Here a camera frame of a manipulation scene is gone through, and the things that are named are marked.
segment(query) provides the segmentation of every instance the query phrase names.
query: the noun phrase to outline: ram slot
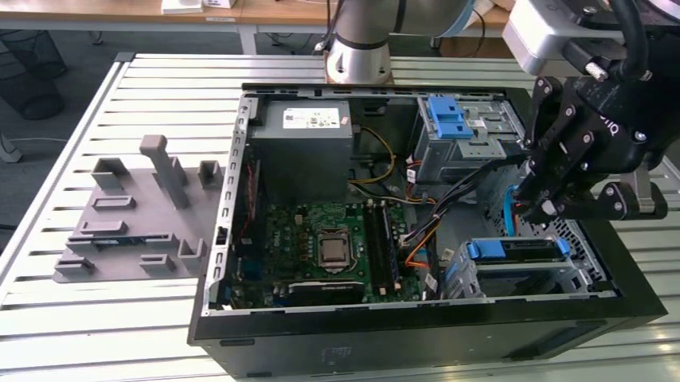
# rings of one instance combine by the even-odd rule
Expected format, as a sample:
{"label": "ram slot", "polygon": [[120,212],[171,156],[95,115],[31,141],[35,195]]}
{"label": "ram slot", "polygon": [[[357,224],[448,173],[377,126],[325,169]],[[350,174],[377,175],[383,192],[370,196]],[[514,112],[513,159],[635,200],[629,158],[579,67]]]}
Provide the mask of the ram slot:
{"label": "ram slot", "polygon": [[391,236],[391,220],[386,210],[385,201],[381,207],[378,207],[382,215],[382,227],[385,227],[385,242],[386,242],[386,255],[389,258],[390,269],[391,269],[391,282],[394,284],[394,290],[402,289],[399,284],[399,268],[397,265],[397,244],[394,237]]}
{"label": "ram slot", "polygon": [[366,249],[369,265],[371,267],[371,285],[375,294],[386,295],[394,291],[391,279],[391,264],[389,255],[390,241],[385,209],[369,201],[363,205],[363,228],[366,234]]}

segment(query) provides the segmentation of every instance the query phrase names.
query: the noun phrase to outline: green motherboard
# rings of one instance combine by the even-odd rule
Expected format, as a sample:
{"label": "green motherboard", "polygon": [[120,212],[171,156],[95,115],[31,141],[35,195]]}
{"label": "green motherboard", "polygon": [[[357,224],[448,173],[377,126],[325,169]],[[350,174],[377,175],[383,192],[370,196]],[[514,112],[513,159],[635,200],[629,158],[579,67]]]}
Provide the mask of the green motherboard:
{"label": "green motherboard", "polygon": [[[361,302],[418,300],[418,277],[410,270],[402,269],[394,276],[398,287],[393,290],[378,291],[371,285],[370,256],[375,254],[366,242],[363,207],[363,204],[338,203],[269,207],[265,256],[254,265],[262,269],[262,276],[245,291],[247,307],[285,306],[285,299],[277,296],[279,289],[302,282],[362,283]],[[385,211],[386,229],[394,240],[389,245],[397,248],[397,238],[406,232],[402,206],[390,205]]]}

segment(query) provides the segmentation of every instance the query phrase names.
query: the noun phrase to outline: motherboard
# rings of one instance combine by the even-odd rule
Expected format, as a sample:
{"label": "motherboard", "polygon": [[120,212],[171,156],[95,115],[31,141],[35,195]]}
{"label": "motherboard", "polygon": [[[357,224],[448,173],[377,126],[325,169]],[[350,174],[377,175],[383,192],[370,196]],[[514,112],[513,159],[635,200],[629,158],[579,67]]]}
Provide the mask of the motherboard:
{"label": "motherboard", "polygon": [[265,256],[242,260],[237,305],[247,308],[420,299],[418,276],[399,269],[401,205],[270,205]]}

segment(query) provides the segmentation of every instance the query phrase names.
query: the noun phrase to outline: robotic arm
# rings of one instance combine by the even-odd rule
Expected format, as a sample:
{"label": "robotic arm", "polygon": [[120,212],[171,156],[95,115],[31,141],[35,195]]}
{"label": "robotic arm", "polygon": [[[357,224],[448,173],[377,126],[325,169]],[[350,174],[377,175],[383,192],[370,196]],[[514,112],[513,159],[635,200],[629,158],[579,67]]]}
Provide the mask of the robotic arm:
{"label": "robotic arm", "polygon": [[[389,33],[450,36],[472,0],[339,0],[326,63],[342,84],[389,80]],[[520,0],[504,39],[540,76],[514,198],[534,224],[568,219],[661,219],[649,180],[679,138],[680,0]],[[550,76],[568,77],[566,81]],[[595,198],[591,189],[612,174]]]}
{"label": "robotic arm", "polygon": [[[607,220],[667,215],[649,170],[680,135],[673,102],[680,24],[655,7],[669,2],[517,2],[504,38],[522,68],[580,76],[564,84],[540,76],[533,89],[528,175],[516,193],[533,223],[556,215]],[[620,180],[593,198],[591,188],[612,174]]]}

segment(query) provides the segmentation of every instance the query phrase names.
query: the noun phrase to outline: table surface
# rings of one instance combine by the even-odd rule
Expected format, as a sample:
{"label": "table surface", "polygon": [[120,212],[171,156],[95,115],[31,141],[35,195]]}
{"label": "table surface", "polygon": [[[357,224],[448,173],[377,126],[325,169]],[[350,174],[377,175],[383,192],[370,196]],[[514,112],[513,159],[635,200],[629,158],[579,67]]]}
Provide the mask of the table surface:
{"label": "table surface", "polygon": [[[321,0],[238,0],[234,8],[204,7],[202,14],[160,14],[162,0],[3,0],[0,18],[64,21],[136,21],[210,23],[234,18],[243,24],[325,25]],[[502,28],[509,13],[496,7],[486,15],[489,28]]]}
{"label": "table surface", "polygon": [[[513,60],[395,57],[391,66],[397,84],[525,89],[533,84]],[[3,382],[228,380],[203,349],[186,344],[195,279],[56,284],[53,265],[95,186],[98,158],[120,157],[126,167],[150,168],[139,140],[164,134],[167,151],[183,167],[200,160],[226,163],[242,83],[323,81],[321,57],[138,55],[132,63],[114,65],[0,256]],[[664,171],[673,171],[665,163],[652,176],[669,200],[668,218],[615,226],[668,316],[546,361],[362,372],[314,381],[680,380],[680,185]]]}

